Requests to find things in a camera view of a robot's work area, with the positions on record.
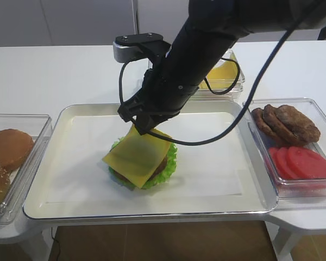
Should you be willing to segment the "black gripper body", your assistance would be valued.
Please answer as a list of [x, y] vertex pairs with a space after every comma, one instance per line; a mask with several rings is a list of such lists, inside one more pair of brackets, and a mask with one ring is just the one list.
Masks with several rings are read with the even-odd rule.
[[164, 122], [177, 116], [198, 90], [200, 61], [186, 59], [155, 59], [144, 76], [142, 88], [135, 94], [137, 122]]

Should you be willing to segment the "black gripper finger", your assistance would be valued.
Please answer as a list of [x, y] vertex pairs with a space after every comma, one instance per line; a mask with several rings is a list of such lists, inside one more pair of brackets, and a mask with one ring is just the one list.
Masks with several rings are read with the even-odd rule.
[[139, 110], [136, 113], [135, 128], [140, 135], [144, 135], [165, 120], [166, 115], [163, 112]]
[[148, 111], [148, 98], [147, 94], [135, 94], [125, 101], [123, 95], [120, 94], [120, 107], [117, 112], [121, 119], [129, 122], [134, 119], [139, 110]]

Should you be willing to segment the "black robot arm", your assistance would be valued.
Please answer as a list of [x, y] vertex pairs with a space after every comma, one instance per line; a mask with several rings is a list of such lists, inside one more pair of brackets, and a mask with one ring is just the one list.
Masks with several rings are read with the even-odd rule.
[[326, 1], [190, 1], [189, 16], [172, 43], [156, 33], [119, 36], [120, 63], [147, 58], [153, 67], [141, 89], [118, 109], [150, 130], [177, 116], [206, 75], [240, 38], [253, 33], [326, 25]]

